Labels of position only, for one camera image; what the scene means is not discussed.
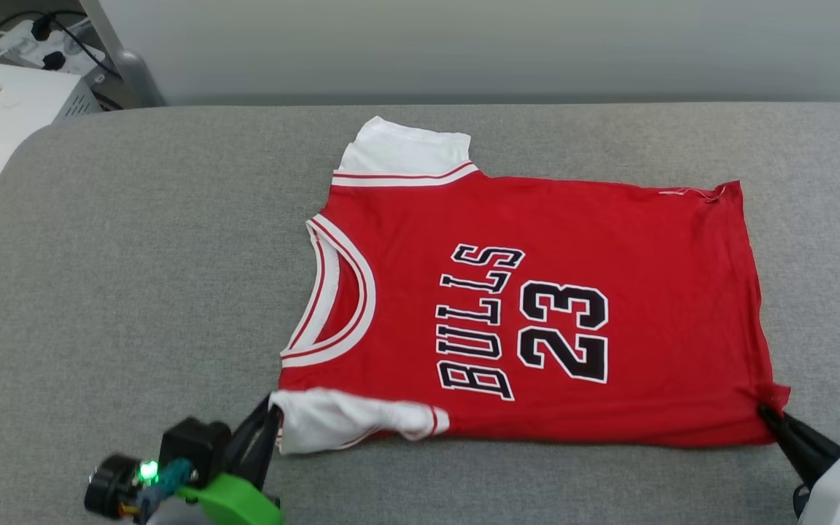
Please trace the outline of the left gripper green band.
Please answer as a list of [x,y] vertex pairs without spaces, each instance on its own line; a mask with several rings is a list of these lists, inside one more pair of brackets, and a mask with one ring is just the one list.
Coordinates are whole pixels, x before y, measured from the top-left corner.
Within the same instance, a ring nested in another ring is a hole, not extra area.
[[271,405],[271,397],[265,396],[231,435],[227,467],[244,467],[246,481],[219,474],[198,489],[189,484],[199,478],[199,472],[186,459],[175,459],[163,467],[156,461],[113,455],[89,477],[85,509],[110,521],[147,524],[167,501],[182,499],[214,524],[283,524],[279,505],[261,492],[283,415],[282,409]]

